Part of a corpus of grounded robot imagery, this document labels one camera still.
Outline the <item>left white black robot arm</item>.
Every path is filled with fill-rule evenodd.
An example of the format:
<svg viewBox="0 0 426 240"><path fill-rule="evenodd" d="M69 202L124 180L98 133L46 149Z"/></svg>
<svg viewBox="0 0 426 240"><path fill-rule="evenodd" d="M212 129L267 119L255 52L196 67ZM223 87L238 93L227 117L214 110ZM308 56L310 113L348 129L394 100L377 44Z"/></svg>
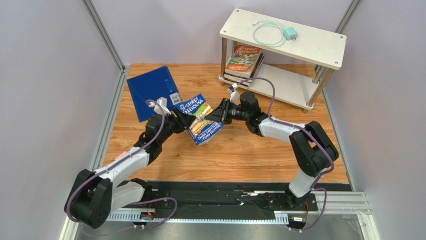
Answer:
<svg viewBox="0 0 426 240"><path fill-rule="evenodd" d="M165 141L189 130L196 120L196 116L177 108L151 116L145 132L127 153L103 168L84 169L77 175L64 206L68 218L97 229L112 212L145 200L152 186L141 179L126 179L152 164L162 153Z"/></svg>

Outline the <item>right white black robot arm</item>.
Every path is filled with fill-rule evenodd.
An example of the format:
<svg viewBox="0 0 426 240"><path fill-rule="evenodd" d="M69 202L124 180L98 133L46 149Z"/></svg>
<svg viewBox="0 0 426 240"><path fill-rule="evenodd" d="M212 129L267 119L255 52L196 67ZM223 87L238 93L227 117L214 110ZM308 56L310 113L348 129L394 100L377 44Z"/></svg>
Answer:
<svg viewBox="0 0 426 240"><path fill-rule="evenodd" d="M244 121L254 135L291 144L299 171L288 187L288 195L305 198L319 179L334 169L339 158L337 148L318 122L295 124L269 116L262 112L253 92L245 92L239 99L240 104L235 104L224 98L204 119L224 125Z"/></svg>

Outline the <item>nineteen eighty-four book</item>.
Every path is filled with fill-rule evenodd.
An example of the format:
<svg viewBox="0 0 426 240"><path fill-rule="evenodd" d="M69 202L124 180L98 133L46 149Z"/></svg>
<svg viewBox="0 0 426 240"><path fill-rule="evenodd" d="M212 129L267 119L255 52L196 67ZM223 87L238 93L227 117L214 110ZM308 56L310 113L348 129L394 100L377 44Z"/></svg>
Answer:
<svg viewBox="0 0 426 240"><path fill-rule="evenodd" d="M224 78L222 79L222 81L223 81L224 83L227 83L227 84L230 84L230 85L238 84L238 83L242 82L242 80L240 80L240 79L233 79L232 77L231 77L231 78L224 77ZM239 85L239 88L247 89L247 88L249 88L249 87L251 86L251 84L252 84L252 82L251 82L251 81L244 82L244 83L242 83L242 84L240 84L240 85Z"/></svg>

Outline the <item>blue file folder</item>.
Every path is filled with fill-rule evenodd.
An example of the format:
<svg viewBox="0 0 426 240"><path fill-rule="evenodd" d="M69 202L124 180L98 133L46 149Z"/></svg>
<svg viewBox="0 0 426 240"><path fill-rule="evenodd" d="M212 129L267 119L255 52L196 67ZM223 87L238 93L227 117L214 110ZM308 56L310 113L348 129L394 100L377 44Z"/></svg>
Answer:
<svg viewBox="0 0 426 240"><path fill-rule="evenodd" d="M155 114L153 108L146 104L147 100L167 99L166 107L172 111L175 105L183 102L177 85L167 66L162 66L148 73L127 80L139 122L147 121Z"/></svg>

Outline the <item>orange 78-storey treehouse book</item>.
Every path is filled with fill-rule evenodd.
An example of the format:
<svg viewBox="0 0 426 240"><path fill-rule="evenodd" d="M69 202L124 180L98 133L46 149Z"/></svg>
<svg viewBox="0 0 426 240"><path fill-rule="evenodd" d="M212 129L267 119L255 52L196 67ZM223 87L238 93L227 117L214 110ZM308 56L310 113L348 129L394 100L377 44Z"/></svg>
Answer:
<svg viewBox="0 0 426 240"><path fill-rule="evenodd" d="M262 49L247 45L238 45L233 55L227 61L225 72L228 74L250 75L262 55Z"/></svg>

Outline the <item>three days to see book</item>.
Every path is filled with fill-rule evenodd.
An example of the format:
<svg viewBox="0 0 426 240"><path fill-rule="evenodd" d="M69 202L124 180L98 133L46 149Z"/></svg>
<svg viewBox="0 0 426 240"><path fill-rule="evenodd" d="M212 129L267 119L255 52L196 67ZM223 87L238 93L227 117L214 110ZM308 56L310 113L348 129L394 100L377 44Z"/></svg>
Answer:
<svg viewBox="0 0 426 240"><path fill-rule="evenodd" d="M264 61L264 54L261 54L261 57L258 61L258 63L256 64L256 66L254 67L254 71L250 74L250 75L240 75L240 74L228 74L228 73L224 73L224 77L225 78L233 78L233 79L238 79L238 80L247 80L247 79L251 79L254 78L257 74L257 71L259 70L259 68L262 66L263 61Z"/></svg>

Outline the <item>blue treehouse book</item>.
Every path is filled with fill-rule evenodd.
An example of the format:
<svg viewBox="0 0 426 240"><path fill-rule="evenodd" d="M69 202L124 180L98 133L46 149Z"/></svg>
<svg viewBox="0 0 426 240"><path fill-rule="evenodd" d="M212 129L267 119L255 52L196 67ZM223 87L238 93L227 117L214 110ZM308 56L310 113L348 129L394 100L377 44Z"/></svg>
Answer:
<svg viewBox="0 0 426 240"><path fill-rule="evenodd" d="M176 107L182 113L196 117L190 125L189 134L197 146L209 143L225 127L223 123L205 120L205 117L214 110L202 94L179 103Z"/></svg>

